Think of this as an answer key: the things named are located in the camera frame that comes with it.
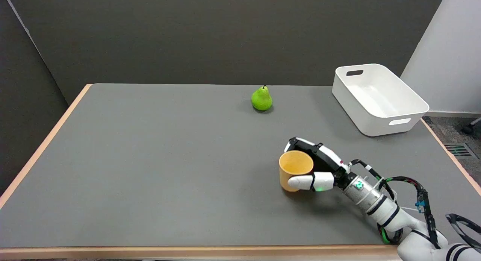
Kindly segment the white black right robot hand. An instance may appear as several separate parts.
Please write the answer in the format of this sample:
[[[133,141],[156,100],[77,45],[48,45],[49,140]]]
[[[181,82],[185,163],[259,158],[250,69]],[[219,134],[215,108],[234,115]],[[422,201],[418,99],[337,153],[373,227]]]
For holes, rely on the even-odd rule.
[[[279,159],[280,183],[284,190],[323,192],[344,190],[356,177],[343,160],[323,143],[299,137],[289,139]]]

